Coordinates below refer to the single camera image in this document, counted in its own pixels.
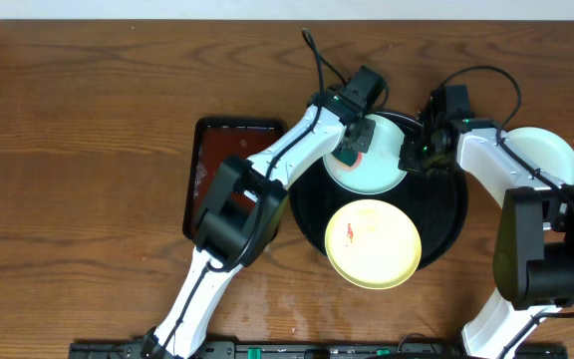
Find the green yellow sponge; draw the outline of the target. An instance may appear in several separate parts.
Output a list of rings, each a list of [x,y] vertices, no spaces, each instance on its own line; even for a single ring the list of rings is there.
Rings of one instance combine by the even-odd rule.
[[[362,154],[353,150],[340,150],[334,153],[334,157],[344,166],[351,168],[362,158]]]

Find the light green plate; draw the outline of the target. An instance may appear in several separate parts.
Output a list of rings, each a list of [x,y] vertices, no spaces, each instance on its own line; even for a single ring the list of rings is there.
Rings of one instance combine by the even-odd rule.
[[[510,131],[510,141],[547,173],[574,184],[574,150],[556,134],[534,127]]]
[[[375,131],[368,151],[358,153],[352,166],[347,166],[334,155],[323,157],[326,171],[342,188],[358,194],[379,194],[397,186],[406,176],[398,167],[405,134],[392,121],[369,115]]]

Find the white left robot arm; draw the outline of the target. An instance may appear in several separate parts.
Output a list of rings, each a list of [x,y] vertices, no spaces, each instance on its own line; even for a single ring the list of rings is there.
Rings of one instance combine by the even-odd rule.
[[[363,66],[347,84],[317,93],[297,125],[267,149],[221,163],[195,217],[187,277],[165,319],[143,337],[141,357],[197,351],[228,284],[274,237],[290,186],[336,149],[368,150],[374,126],[366,115],[385,88],[383,77]]]

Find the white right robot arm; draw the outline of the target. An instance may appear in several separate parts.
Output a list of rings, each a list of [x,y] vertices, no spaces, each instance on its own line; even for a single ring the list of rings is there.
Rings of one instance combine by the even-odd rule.
[[[574,184],[517,148],[502,126],[479,118],[464,85],[441,85],[404,140],[399,167],[431,176],[471,174],[501,208],[493,256],[495,289],[461,330],[466,355],[512,358],[544,320],[574,318]]]

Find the rectangular tray of red water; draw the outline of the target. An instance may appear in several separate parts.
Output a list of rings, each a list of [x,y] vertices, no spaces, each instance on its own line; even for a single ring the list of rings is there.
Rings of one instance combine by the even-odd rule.
[[[194,221],[220,164],[232,155],[246,159],[284,135],[277,119],[204,117],[195,125],[188,189],[183,216],[183,235],[192,239]]]

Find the yellow plate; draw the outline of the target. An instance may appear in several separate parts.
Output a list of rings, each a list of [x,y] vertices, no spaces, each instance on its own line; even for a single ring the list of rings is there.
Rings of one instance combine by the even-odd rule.
[[[421,237],[412,220],[376,199],[338,209],[327,224],[324,244],[331,265],[344,279],[373,290],[404,283],[422,257]]]

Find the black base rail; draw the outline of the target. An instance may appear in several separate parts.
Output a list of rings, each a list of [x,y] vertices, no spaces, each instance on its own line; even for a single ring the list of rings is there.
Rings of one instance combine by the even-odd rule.
[[[137,359],[142,346],[138,341],[120,344],[73,343],[69,359]],[[360,358],[461,358],[453,346],[439,343],[408,342],[396,345],[305,345],[237,344],[208,341],[194,354],[195,359],[360,359]]]

